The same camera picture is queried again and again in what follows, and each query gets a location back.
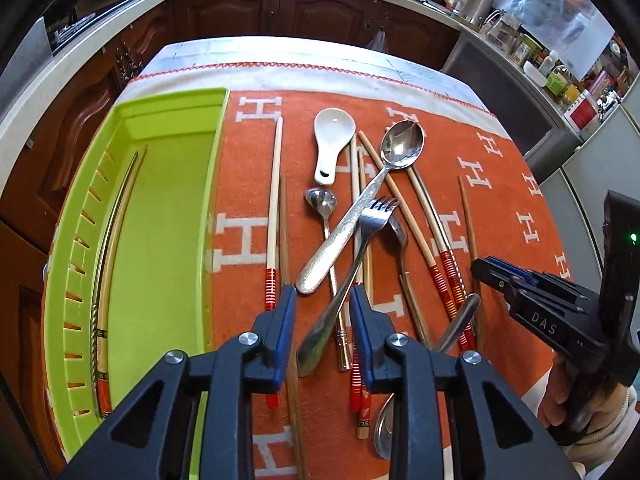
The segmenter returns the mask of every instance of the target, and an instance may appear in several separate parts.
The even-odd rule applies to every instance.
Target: plastic bag
[[[382,52],[383,54],[388,54],[389,50],[386,47],[385,31],[382,29],[377,31],[376,35],[373,37],[373,40],[371,40],[365,48],[368,48],[369,50],[375,50],[376,52]]]
[[[494,7],[515,14],[578,79],[613,36],[613,28],[589,0],[495,0]]]

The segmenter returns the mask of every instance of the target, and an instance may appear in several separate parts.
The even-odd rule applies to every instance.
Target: orange tablecloth
[[[425,99],[429,98],[434,97],[425,92]],[[257,110],[258,103],[253,100],[268,101]],[[233,91],[223,127],[213,226],[216,347],[248,330],[264,309],[266,217],[275,114],[281,113],[284,118],[281,172],[288,179],[292,279],[322,241],[320,218],[305,203],[303,191],[315,185],[313,173],[317,149],[313,121],[315,115],[327,107],[343,108],[350,113],[357,128],[362,129],[375,146],[380,144],[384,128],[401,120],[402,114],[417,117],[427,139],[416,167],[439,214],[450,228],[454,252],[468,289],[470,261],[457,182],[459,174],[465,176],[469,184],[468,197],[481,256],[494,254],[523,267],[556,274],[565,272],[562,245],[545,200],[509,139],[442,115],[401,107],[385,100],[322,92]],[[257,111],[260,112],[258,117],[252,118],[251,114],[255,115]],[[372,164],[368,157],[366,163]],[[332,186],[338,197],[338,207],[330,220],[332,226],[351,204],[347,166],[343,153],[338,159],[338,173]],[[431,242],[431,232],[407,176],[402,172],[392,175]],[[381,194],[388,194],[386,187]],[[389,232],[373,241],[374,297],[370,300],[377,309],[391,312],[396,330],[413,334],[398,281],[397,248]],[[420,307],[430,324],[432,337],[437,338],[446,328],[448,319],[412,237],[407,256]],[[348,246],[337,262],[338,282],[352,259],[353,248]],[[501,295],[486,287],[483,295],[486,313],[484,357],[523,396],[550,367],[550,350],[509,318]],[[329,301],[328,280],[311,296],[298,298],[294,348]],[[328,345],[318,368],[300,380],[305,451],[311,478],[372,480],[388,472],[389,463],[376,456],[372,440],[355,437],[354,414],[348,411],[349,380],[349,373],[337,370],[333,344]],[[372,424],[384,397],[373,399]],[[280,394],[280,408],[276,410],[269,410],[262,396],[254,399],[257,476],[294,475],[295,461],[288,425],[285,394]],[[448,434],[444,438],[446,447],[449,445]]]

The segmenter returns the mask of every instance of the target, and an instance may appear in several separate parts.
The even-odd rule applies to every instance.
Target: screw
[[[164,362],[169,363],[170,365],[177,365],[184,361],[185,354],[182,350],[169,350],[166,354],[164,354]]]
[[[409,342],[409,338],[404,334],[395,333],[386,338],[393,346],[404,346]]]
[[[462,354],[462,358],[470,365],[477,365],[482,361],[482,356],[475,350],[467,350]]]
[[[238,336],[241,345],[251,346],[258,341],[258,335],[253,332],[243,332]]]

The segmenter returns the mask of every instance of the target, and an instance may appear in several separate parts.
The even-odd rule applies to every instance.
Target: white ceramic spoon
[[[325,108],[316,115],[314,132],[318,143],[314,178],[318,184],[328,186],[334,183],[338,155],[356,133],[356,123],[340,108]]]

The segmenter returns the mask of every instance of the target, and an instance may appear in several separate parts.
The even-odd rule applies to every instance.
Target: kettle
[[[473,30],[480,30],[494,0],[449,0],[453,16]]]

